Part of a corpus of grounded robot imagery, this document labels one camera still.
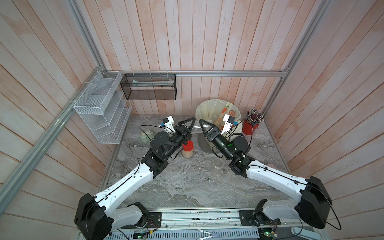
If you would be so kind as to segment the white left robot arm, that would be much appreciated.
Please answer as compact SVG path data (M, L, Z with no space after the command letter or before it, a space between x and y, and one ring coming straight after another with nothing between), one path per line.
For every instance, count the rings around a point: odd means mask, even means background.
M168 159L176 156L176 151L188 142L195 121L192 117L156 133L150 140L149 150L130 173L104 191L94 196L87 193L80 198L74 223L85 239L103 240L114 229L146 225L148 211L142 204L134 203L122 210L118 210L118 206L168 166Z

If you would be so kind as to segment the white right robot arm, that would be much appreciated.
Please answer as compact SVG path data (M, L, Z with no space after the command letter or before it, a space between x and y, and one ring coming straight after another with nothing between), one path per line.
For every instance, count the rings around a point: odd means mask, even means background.
M227 140L222 131L214 124L199 120L205 138L221 152L235 175L260 181L291 197L298 202L294 211L308 225L324 229L332 209L332 200L319 178L295 177L269 168L247 155L250 146L243 137Z

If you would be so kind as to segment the small oatmeal jar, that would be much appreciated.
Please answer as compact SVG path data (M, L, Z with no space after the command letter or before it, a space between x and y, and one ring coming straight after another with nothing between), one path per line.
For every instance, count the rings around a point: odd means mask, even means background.
M195 123L195 125L192 127L192 131L191 133L192 134L198 134L198 133L202 133L203 130L202 130L202 127L199 125L199 123Z

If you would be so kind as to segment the red lidded oatmeal jar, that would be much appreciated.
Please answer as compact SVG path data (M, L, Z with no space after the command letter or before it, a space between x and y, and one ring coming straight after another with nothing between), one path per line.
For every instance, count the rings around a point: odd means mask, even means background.
M187 141L183 144L182 156L186 159L191 158L194 155L194 144L192 141Z

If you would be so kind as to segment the wide oatmeal jar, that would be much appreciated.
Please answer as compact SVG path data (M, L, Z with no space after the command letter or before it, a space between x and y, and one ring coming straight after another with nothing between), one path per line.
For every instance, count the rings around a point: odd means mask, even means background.
M221 159L214 159L212 161L211 173L213 175L220 175L224 167L224 162Z

